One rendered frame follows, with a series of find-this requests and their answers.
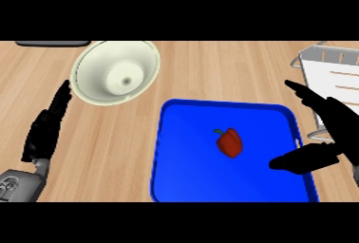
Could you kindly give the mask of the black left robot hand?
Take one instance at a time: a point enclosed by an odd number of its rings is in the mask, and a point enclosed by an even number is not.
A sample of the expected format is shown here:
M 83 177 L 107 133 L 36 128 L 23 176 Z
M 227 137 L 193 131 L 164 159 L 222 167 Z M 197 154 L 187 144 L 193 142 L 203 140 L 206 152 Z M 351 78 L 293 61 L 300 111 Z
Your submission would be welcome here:
M 32 124 L 21 157 L 24 162 L 52 158 L 60 139 L 61 123 L 71 100 L 70 92 L 70 81 L 64 81 L 49 108 L 42 111 Z

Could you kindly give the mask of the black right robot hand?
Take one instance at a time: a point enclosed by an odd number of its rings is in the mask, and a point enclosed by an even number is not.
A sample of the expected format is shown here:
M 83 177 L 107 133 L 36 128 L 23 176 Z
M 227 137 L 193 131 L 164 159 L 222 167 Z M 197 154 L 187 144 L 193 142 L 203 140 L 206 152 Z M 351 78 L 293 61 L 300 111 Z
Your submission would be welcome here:
M 359 170 L 359 115 L 336 98 L 323 98 L 303 84 L 286 80 L 286 85 L 320 115 L 334 141 L 309 143 L 275 158 L 269 168 L 303 175 L 339 163 L 339 155 L 345 154 L 355 170 Z

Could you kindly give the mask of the white tiered basket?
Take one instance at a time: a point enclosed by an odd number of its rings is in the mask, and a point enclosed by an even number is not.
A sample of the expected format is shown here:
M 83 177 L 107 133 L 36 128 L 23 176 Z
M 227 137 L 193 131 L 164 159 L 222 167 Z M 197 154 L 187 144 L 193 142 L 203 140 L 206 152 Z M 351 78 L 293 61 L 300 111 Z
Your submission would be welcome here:
M 331 47 L 321 41 L 299 51 L 290 65 L 321 97 L 336 98 L 359 115 L 359 49 Z

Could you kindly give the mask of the red bell pepper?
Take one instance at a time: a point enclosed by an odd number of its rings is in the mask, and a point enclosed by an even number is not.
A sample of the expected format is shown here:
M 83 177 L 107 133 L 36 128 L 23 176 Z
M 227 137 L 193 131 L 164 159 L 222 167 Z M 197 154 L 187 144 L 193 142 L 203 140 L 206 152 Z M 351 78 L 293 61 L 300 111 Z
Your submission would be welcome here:
M 240 134 L 237 133 L 234 128 L 229 128 L 227 131 L 215 129 L 213 132 L 219 135 L 216 145 L 221 152 L 231 159 L 234 159 L 243 152 L 243 141 Z

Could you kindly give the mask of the blue tray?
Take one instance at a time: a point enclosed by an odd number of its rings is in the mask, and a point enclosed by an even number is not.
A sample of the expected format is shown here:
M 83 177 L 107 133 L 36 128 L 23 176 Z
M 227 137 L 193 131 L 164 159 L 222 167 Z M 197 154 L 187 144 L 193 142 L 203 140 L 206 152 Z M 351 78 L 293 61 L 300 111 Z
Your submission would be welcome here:
M 215 129 L 234 128 L 243 152 L 219 150 Z M 317 202 L 314 177 L 269 161 L 303 145 L 296 117 L 280 104 L 173 99 L 163 104 L 153 160 L 159 202 Z

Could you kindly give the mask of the cream bowl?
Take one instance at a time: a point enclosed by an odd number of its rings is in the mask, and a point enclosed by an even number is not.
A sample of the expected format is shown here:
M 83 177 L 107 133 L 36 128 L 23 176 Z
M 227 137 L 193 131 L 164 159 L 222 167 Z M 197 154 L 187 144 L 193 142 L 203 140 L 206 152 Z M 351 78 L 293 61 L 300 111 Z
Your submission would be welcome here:
M 151 41 L 97 41 L 74 62 L 71 89 L 94 105 L 126 103 L 153 85 L 160 65 L 160 51 Z

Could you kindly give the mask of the dark grey flat object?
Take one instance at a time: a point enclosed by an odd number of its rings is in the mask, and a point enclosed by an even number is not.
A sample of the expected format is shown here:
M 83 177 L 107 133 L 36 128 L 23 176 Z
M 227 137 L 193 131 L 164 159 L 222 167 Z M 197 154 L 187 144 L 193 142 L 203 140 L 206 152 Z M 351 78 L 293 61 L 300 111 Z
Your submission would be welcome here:
M 23 47 L 85 47 L 92 41 L 15 41 Z

